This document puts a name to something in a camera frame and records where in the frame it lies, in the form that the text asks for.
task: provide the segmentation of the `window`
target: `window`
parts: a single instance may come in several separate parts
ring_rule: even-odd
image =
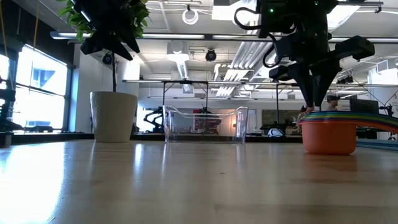
[[[0,77],[3,80],[8,79],[9,59],[6,56],[0,55]]]
[[[19,53],[13,122],[63,128],[67,66],[28,46]]]

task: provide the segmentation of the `security camera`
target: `security camera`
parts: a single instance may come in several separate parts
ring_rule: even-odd
[[[105,56],[102,58],[102,62],[105,65],[111,65],[112,64],[112,55],[110,53],[105,54]]]
[[[207,54],[206,54],[206,61],[208,62],[213,62],[217,58],[217,54],[214,51],[214,49],[208,49]]]

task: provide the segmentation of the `plant stem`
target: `plant stem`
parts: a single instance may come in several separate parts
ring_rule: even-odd
[[[113,92],[116,93],[116,59],[114,52],[112,52],[112,81],[113,81]]]

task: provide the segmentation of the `desk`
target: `desk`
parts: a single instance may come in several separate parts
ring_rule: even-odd
[[[377,139],[378,132],[386,132],[377,128],[357,127],[356,136],[360,139]]]

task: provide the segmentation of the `orange bowl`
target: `orange bowl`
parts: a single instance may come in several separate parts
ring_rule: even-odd
[[[356,148],[356,124],[338,121],[302,124],[305,150],[314,154],[350,155]]]

